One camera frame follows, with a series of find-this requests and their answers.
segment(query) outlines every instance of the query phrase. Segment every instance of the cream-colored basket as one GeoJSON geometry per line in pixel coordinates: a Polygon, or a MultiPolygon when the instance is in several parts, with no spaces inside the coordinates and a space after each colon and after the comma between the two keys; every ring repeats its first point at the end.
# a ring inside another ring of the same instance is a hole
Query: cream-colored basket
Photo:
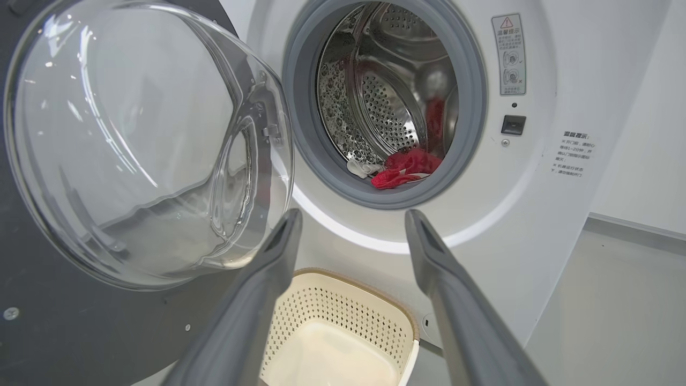
{"type": "Polygon", "coordinates": [[[417,323],[396,301],[302,269],[276,301],[260,375],[269,386],[405,386],[418,351],[417,323]]]}

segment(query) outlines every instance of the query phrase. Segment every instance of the sticker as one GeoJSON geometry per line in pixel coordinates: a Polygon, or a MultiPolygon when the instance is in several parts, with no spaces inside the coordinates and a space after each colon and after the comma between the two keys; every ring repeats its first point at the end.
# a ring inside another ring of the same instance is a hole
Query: sticker
{"type": "Polygon", "coordinates": [[[550,172],[564,177],[581,178],[588,172],[594,156],[595,144],[587,134],[565,131],[550,172]]]}
{"type": "Polygon", "coordinates": [[[500,95],[526,94],[524,31],[519,14],[491,19],[500,62],[500,95]]]}

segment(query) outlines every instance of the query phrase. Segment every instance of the laundry basket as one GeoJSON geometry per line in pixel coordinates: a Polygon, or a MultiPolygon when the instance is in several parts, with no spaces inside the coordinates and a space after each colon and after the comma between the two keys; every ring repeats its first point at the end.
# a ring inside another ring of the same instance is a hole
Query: laundry basket
{"type": "Polygon", "coordinates": [[[404,386],[418,351],[417,323],[396,301],[303,269],[276,301],[260,377],[269,386],[404,386]]]}

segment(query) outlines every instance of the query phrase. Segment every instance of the stainless steel drum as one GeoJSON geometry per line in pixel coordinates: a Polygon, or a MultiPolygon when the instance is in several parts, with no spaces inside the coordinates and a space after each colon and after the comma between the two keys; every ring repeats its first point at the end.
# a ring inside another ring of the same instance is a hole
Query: stainless steel drum
{"type": "Polygon", "coordinates": [[[397,5],[348,14],[324,46],[316,84],[324,128],[346,159],[383,163],[416,147],[443,158],[452,142],[451,61],[430,26],[397,5]]]}

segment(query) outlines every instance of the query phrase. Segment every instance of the white cloth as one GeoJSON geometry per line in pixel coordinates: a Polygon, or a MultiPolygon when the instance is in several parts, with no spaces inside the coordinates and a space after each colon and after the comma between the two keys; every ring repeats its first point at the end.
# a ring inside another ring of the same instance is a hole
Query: white cloth
{"type": "Polygon", "coordinates": [[[382,165],[375,165],[375,164],[368,165],[365,163],[361,163],[355,159],[351,159],[350,161],[348,161],[348,171],[353,173],[354,175],[358,176],[361,179],[365,179],[369,176],[369,174],[381,172],[385,169],[386,168],[383,167],[382,165]]]}

